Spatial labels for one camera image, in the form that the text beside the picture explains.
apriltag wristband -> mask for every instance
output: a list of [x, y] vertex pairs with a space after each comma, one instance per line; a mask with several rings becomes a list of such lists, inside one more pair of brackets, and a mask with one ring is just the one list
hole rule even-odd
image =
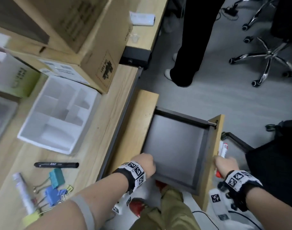
[[241, 211], [247, 211], [246, 195], [254, 187], [263, 187], [262, 183], [244, 170], [230, 171], [225, 179], [225, 185], [229, 190], [234, 204]]
[[121, 173], [126, 176], [129, 182], [129, 187], [127, 190], [129, 194], [134, 192], [146, 181], [146, 174], [142, 166], [135, 161], [122, 164], [113, 173]]

black cable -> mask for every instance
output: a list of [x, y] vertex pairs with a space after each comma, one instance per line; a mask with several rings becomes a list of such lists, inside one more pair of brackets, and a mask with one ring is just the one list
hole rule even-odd
[[212, 222], [212, 224], [214, 224], [213, 221], [210, 219], [210, 217], [205, 212], [203, 212], [203, 211], [193, 211], [192, 214], [195, 213], [195, 212], [204, 213], [208, 217], [208, 219]]
[[217, 19], [215, 19], [215, 21], [217, 21], [217, 20], [219, 20], [220, 18], [221, 18], [221, 13], [220, 12], [218, 12], [218, 14], [220, 15]]
[[229, 17], [225, 14], [223, 8], [220, 9], [220, 13], [221, 13], [226, 19], [228, 19], [229, 21], [236, 21], [236, 20], [239, 19], [239, 16], [238, 16], [238, 15], [236, 15], [236, 17], [237, 17], [236, 19], [229, 18]]
[[250, 222], [252, 222], [255, 226], [257, 226], [257, 228], [259, 228], [260, 230], [262, 230], [262, 228], [260, 228], [254, 221], [252, 221], [250, 218], [248, 218], [247, 216], [239, 213], [239, 212], [236, 212], [236, 211], [228, 211], [229, 213], [236, 213], [236, 214], [239, 214], [240, 216], [243, 216], [245, 217], [246, 219], [248, 219]]

black pants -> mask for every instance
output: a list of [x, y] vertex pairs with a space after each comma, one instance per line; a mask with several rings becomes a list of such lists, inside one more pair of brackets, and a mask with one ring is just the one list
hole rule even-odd
[[178, 86], [189, 86], [199, 70], [212, 27], [225, 0], [186, 0], [182, 46], [171, 69]]

fist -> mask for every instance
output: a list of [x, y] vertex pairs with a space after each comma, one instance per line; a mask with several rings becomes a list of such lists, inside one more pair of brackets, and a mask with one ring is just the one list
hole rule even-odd
[[150, 178], [156, 172], [156, 165], [153, 161], [153, 156], [150, 154], [142, 153], [136, 155], [131, 161], [135, 161], [141, 165], [146, 173], [146, 178]]
[[214, 163], [217, 167], [217, 170], [224, 178], [226, 178], [227, 174], [231, 170], [239, 170], [239, 165], [236, 162], [236, 159], [234, 159], [233, 157], [226, 159], [221, 156], [215, 156]]

shoe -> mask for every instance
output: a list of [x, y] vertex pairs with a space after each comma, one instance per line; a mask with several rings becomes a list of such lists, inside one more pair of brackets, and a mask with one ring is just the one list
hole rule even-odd
[[176, 62], [178, 53], [173, 54], [173, 61]]
[[167, 186], [167, 184], [156, 180], [156, 186], [159, 188], [160, 192], [162, 192], [162, 190]]
[[146, 207], [148, 207], [148, 205], [144, 203], [144, 200], [142, 198], [133, 198], [129, 204], [130, 210], [139, 218], [141, 217], [141, 212]]
[[170, 70], [170, 69], [166, 69], [166, 70], [165, 70], [165, 72], [164, 72], [164, 76], [165, 76], [168, 80], [173, 81], [173, 80], [171, 79], [171, 70]]

